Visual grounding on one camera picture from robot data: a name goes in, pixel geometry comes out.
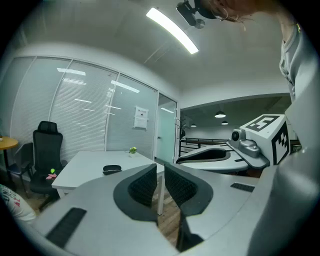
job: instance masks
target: ceiling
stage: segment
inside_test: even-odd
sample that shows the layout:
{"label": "ceiling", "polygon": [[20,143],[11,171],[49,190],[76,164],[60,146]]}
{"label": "ceiling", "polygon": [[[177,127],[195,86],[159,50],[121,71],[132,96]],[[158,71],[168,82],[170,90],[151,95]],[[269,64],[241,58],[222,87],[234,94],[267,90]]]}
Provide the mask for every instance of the ceiling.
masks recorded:
{"label": "ceiling", "polygon": [[[220,126],[224,120],[230,125],[241,126],[263,114],[284,114],[290,105],[291,98],[288,94],[197,107],[181,111],[181,116],[191,118],[197,127]],[[226,117],[215,118],[219,110],[223,111]]]}
{"label": "ceiling", "polygon": [[[261,77],[279,73],[282,35],[275,18],[258,13],[242,24],[202,17],[206,25],[196,29],[177,12],[181,1],[44,1],[23,23],[15,44],[56,40],[104,48],[147,66],[181,89],[234,79],[239,73]],[[151,7],[158,7],[183,29],[199,52],[190,54],[146,17]]]}

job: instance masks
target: white robot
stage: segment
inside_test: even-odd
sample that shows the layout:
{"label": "white robot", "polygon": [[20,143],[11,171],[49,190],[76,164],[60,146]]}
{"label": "white robot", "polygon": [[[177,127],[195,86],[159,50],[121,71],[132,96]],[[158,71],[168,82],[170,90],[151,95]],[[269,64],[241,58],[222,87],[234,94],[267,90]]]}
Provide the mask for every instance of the white robot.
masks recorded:
{"label": "white robot", "polygon": [[287,118],[263,114],[233,130],[226,144],[193,150],[176,161],[182,166],[229,173],[277,165],[290,154]]}

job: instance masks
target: potted plant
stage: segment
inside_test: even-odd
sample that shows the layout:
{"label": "potted plant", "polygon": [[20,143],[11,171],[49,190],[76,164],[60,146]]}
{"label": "potted plant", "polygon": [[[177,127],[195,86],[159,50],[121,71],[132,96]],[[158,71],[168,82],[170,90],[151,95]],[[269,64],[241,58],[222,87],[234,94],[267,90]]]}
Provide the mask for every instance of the potted plant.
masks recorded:
{"label": "potted plant", "polygon": [[129,157],[135,157],[135,153],[137,152],[137,148],[133,146],[132,148],[129,149]]}

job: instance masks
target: glass door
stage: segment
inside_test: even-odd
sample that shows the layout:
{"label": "glass door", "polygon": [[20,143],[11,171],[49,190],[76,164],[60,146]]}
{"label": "glass door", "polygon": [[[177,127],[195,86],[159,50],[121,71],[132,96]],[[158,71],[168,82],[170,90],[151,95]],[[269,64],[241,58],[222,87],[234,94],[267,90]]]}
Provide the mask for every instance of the glass door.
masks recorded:
{"label": "glass door", "polygon": [[173,163],[176,144],[177,103],[159,94],[156,162]]}

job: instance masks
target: office chair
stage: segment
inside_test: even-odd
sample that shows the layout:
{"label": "office chair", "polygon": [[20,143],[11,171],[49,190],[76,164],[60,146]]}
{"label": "office chair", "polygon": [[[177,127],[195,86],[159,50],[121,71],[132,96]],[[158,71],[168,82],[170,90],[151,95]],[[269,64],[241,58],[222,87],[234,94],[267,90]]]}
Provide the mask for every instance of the office chair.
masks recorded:
{"label": "office chair", "polygon": [[19,175],[24,193],[29,198],[22,175],[28,173],[32,178],[32,166],[34,165],[34,144],[32,142],[23,144],[14,154],[15,163],[8,167],[12,174]]}
{"label": "office chair", "polygon": [[46,177],[53,168],[58,175],[67,165],[60,160],[60,149],[63,135],[58,132],[57,124],[49,121],[41,121],[38,129],[33,132],[35,173],[30,182],[30,190],[38,194],[49,195],[49,197],[39,206],[39,210],[51,201],[59,198],[58,192],[52,188],[52,181]]}

